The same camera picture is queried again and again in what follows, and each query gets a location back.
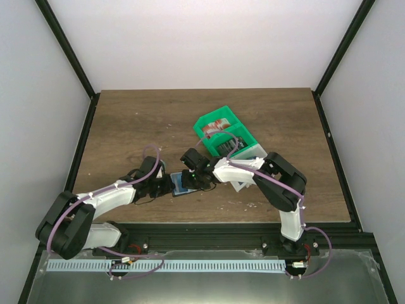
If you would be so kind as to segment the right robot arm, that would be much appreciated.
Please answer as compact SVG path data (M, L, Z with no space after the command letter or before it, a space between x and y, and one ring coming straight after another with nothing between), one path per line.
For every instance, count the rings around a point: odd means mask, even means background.
M269 203L279 211L280 247L288 255L304 248L303 201L307 179L298 169L276 152L266 157L236 160L227 157L208 159L196 149L181 157L183 187L203 189L211 184L241 182L254 184Z

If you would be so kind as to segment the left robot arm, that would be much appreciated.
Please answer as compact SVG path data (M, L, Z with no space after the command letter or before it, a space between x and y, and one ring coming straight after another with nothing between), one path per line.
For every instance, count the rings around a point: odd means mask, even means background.
M152 200L175 188L165 164L147 156L140 168L129 171L109 186L89 193L63 191L40 222L35 237L65 260L82 250L107 247L114 255L124 255L129 240L117 224L93 223L99 216L119 206L136 203L149 196Z

